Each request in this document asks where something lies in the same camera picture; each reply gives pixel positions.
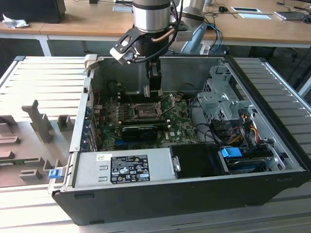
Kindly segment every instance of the black plastic cover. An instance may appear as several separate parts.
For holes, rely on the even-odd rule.
[[[172,157],[178,157],[181,170],[178,179],[225,175],[215,144],[184,144],[169,146]]]

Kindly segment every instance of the white table leg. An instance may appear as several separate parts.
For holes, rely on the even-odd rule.
[[[311,77],[309,77],[308,81],[302,86],[298,94],[304,98],[304,96],[310,91],[311,89]]]
[[[82,42],[83,52],[88,52],[87,45],[86,45],[86,41],[85,41],[85,40],[82,40],[81,42]]]
[[[38,36],[38,40],[40,42],[40,45],[41,45],[41,48],[42,48],[44,56],[51,57],[52,54],[51,54],[50,47],[49,47],[49,39],[48,39],[48,37],[46,35],[40,35],[40,36]]]

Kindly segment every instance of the white label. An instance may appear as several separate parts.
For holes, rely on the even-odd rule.
[[[112,154],[98,154],[96,156],[96,161],[110,161]]]
[[[0,166],[13,166],[14,163],[0,163]]]

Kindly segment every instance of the floor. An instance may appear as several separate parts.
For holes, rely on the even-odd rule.
[[[49,43],[54,56],[84,56],[88,53],[108,55],[110,48],[114,44],[114,42],[87,41],[86,45],[89,52],[83,52],[81,41],[55,40],[50,41]],[[248,57],[250,49],[251,47],[248,46],[230,46],[229,53],[234,57]],[[271,55],[273,54],[273,56],[270,56],[268,59],[269,63],[283,78],[287,79],[307,50],[308,49],[293,50],[288,48],[277,48],[272,52],[271,48],[261,47],[256,49],[256,52],[251,55],[255,57],[265,57],[272,52]],[[292,58],[293,54],[297,54],[295,59]],[[0,77],[17,55],[43,56],[43,52],[39,42],[36,40],[0,39]],[[310,62],[311,52],[301,62],[300,67],[290,78],[289,83],[291,85],[295,83],[296,78],[303,72]],[[305,99],[306,101],[311,101],[311,93],[306,95]]]

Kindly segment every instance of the power supply label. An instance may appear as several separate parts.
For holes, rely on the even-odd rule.
[[[110,182],[131,183],[149,180],[147,155],[111,157]]]

